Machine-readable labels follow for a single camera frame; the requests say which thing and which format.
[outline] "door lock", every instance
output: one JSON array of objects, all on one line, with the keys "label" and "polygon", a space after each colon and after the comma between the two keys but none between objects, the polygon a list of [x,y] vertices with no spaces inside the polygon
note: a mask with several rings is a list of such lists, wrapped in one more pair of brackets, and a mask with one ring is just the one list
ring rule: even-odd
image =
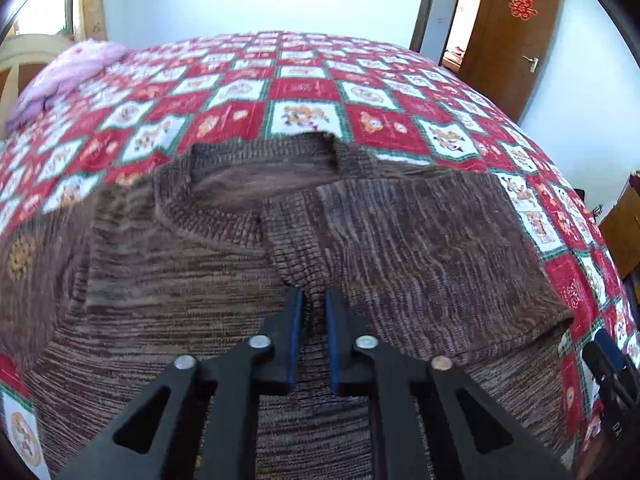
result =
[{"label": "door lock", "polygon": [[538,63],[540,62],[540,60],[537,57],[533,59],[527,56],[522,56],[522,57],[531,63],[531,68],[529,69],[529,71],[533,74],[536,71],[536,68],[538,67]]}]

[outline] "silver screw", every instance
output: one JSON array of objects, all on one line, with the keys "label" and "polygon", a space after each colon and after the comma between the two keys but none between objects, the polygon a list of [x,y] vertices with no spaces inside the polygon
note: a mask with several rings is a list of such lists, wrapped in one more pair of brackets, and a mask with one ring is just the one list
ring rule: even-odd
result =
[{"label": "silver screw", "polygon": [[249,339],[249,346],[257,350],[262,348],[268,348],[271,346],[271,339],[263,334],[254,335]]},{"label": "silver screw", "polygon": [[174,365],[178,370],[188,370],[189,368],[193,368],[195,364],[196,359],[190,355],[181,355],[174,360]]},{"label": "silver screw", "polygon": [[431,360],[431,366],[434,368],[434,370],[446,372],[447,370],[451,370],[453,368],[453,361],[446,355],[436,355],[436,357]]},{"label": "silver screw", "polygon": [[356,346],[362,350],[371,350],[378,346],[378,340],[372,335],[361,335],[356,339]]}]

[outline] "sweater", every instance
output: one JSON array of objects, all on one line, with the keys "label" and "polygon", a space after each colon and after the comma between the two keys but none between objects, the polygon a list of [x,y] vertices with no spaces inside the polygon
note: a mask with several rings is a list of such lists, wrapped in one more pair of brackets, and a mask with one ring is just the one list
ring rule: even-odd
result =
[{"label": "sweater", "polygon": [[386,342],[466,367],[562,446],[551,290],[498,179],[377,160],[323,134],[196,144],[0,246],[0,352],[24,374],[58,471],[179,354],[228,351],[308,295],[298,385],[262,399],[258,478],[366,478],[367,403],[329,385],[322,292]]}]

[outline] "sweater collar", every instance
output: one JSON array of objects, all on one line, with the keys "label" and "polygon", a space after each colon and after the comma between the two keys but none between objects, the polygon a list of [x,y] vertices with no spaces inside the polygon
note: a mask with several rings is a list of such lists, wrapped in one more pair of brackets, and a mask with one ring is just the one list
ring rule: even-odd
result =
[{"label": "sweater collar", "polygon": [[156,216],[174,234],[219,250],[264,254],[259,213],[227,212],[198,202],[192,183],[210,172],[243,164],[286,163],[292,158],[330,156],[343,178],[375,174],[374,159],[364,150],[321,132],[250,142],[194,144],[189,151],[154,172]]}]

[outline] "pink blanket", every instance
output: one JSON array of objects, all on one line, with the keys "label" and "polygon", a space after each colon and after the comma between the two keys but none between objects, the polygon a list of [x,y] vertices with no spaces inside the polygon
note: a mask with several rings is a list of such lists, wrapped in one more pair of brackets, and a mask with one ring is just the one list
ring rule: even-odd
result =
[{"label": "pink blanket", "polygon": [[27,85],[6,120],[13,130],[36,118],[53,97],[65,96],[82,81],[120,60],[127,47],[110,41],[86,40],[66,49]]}]

